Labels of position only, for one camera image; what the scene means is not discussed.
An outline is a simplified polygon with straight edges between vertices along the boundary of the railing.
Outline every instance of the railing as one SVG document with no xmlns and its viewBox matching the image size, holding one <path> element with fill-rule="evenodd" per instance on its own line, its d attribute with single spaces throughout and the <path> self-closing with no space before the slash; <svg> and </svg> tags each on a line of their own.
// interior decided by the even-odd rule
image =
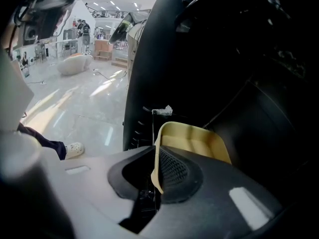
<svg viewBox="0 0 319 239">
<path fill-rule="evenodd" d="M 87 6 L 94 18 L 124 18 L 129 12 L 121 10 L 94 10 Z"/>
</svg>

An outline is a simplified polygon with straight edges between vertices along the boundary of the yellow tray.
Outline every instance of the yellow tray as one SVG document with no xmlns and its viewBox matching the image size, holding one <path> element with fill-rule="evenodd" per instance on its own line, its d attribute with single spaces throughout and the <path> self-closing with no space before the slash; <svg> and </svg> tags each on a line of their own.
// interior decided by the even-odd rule
<svg viewBox="0 0 319 239">
<path fill-rule="evenodd" d="M 218 134 L 179 122 L 166 122 L 159 129 L 159 134 L 155 142 L 155 168 L 151 174 L 154 186 L 157 187 L 162 194 L 163 189 L 159 183 L 161 145 L 188 150 L 231 164 L 224 141 Z"/>
</svg>

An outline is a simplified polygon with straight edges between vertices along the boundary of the person's leg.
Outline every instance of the person's leg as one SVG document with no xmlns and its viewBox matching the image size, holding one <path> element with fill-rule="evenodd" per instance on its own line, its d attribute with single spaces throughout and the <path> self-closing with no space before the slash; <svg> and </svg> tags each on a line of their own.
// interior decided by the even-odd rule
<svg viewBox="0 0 319 239">
<path fill-rule="evenodd" d="M 54 149 L 56 151 L 56 153 L 58 154 L 60 160 L 65 159 L 66 149 L 65 149 L 63 142 L 50 141 L 50 140 L 44 138 L 43 135 L 41 135 L 40 133 L 38 133 L 34 129 L 32 129 L 30 127 L 26 127 L 26 126 L 22 125 L 21 123 L 18 126 L 18 131 L 20 131 L 21 133 L 25 133 L 25 134 L 29 134 L 29 135 L 33 136 L 35 139 L 38 140 L 38 142 L 41 144 L 41 146 Z"/>
</svg>

